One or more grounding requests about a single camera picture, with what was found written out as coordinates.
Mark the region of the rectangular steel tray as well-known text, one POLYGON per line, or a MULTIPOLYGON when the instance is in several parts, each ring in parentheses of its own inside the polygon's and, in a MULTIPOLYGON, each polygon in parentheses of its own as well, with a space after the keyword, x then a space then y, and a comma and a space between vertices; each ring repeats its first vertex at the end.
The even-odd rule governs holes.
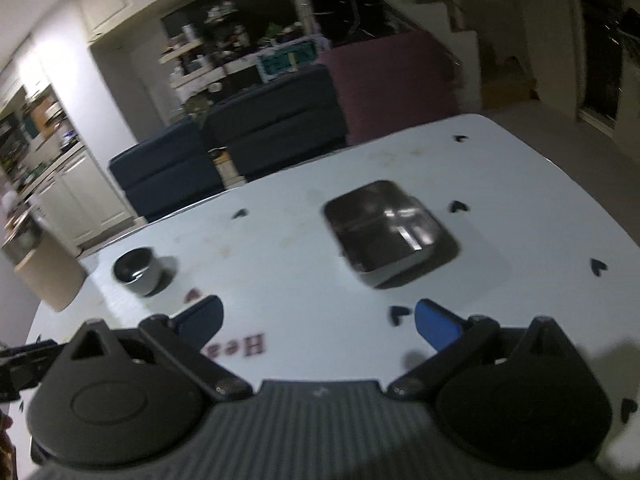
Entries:
POLYGON ((322 214, 350 268, 372 287, 430 260, 444 232, 415 197, 390 180, 335 197, 322 214))

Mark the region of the small round steel bowl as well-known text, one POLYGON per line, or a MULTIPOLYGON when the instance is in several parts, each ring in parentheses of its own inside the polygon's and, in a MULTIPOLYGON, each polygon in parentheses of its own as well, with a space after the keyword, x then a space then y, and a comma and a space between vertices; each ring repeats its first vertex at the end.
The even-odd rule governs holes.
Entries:
POLYGON ((138 296, 149 296, 160 284, 164 267, 149 247, 125 252, 114 262, 112 274, 116 282, 138 296))

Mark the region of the beige kettle steel lid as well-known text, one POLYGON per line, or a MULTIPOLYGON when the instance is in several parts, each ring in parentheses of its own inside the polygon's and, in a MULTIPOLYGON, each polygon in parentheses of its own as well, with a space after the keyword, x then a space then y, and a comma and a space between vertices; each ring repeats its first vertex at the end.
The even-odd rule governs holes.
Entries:
POLYGON ((82 264, 28 211, 6 222, 1 251, 23 283, 55 312, 72 303, 88 276, 82 264))

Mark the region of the dark blue chair near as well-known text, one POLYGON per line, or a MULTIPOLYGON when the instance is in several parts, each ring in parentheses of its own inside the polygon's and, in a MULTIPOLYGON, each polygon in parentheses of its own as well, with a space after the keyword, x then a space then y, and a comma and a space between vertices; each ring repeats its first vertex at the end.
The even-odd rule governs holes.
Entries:
POLYGON ((189 117, 115 156, 108 169, 134 211, 149 222, 224 190, 200 128, 189 117))

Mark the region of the dark blue chair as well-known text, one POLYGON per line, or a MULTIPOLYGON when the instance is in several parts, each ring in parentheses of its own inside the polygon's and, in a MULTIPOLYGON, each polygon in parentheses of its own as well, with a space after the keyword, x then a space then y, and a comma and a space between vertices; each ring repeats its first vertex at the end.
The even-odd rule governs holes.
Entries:
POLYGON ((200 128, 189 117, 115 156, 108 169, 134 211, 149 222, 224 190, 200 128))
POLYGON ((253 181, 346 146, 347 125, 326 66, 314 64, 214 105, 206 148, 225 148, 253 181))

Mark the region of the white kitchen cabinet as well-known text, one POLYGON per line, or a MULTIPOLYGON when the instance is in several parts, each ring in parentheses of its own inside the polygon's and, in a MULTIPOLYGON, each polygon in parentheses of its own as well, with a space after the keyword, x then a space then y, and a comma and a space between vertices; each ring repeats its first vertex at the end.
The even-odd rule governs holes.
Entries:
POLYGON ((26 193, 32 212, 78 254, 134 224, 134 214, 89 151, 56 160, 26 193))

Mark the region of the dark blue chair far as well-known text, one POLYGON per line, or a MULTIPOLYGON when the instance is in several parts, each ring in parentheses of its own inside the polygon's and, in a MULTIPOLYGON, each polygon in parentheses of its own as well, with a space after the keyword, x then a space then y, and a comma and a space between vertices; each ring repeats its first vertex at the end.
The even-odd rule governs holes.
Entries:
POLYGON ((346 146, 347 125, 326 66, 314 64, 214 105, 206 148, 225 148, 253 181, 346 146))

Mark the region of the maroon sofa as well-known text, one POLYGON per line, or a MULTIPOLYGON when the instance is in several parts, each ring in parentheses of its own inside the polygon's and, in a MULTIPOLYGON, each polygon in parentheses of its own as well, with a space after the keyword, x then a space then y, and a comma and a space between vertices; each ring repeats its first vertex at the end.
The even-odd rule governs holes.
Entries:
POLYGON ((459 113, 454 61, 426 30, 334 48, 320 63, 332 78, 351 146, 459 113))

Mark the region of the green license plate sign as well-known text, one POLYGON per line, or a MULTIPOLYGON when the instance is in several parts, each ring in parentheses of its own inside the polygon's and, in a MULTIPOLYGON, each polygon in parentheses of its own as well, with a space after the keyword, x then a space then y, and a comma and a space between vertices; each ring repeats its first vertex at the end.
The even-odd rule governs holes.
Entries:
POLYGON ((314 64, 318 58, 317 43, 312 37, 303 37, 262 49, 257 53, 256 65, 263 82, 269 82, 284 74, 298 72, 302 67, 314 64))

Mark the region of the cluttered wooden shelf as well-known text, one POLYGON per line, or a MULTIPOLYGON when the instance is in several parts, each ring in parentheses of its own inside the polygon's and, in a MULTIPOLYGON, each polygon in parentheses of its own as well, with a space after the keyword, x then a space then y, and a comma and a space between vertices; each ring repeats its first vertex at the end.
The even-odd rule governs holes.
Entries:
POLYGON ((228 87, 227 78, 257 67, 257 53, 305 36, 283 0, 195 1, 162 17, 168 43, 158 62, 181 104, 228 87))

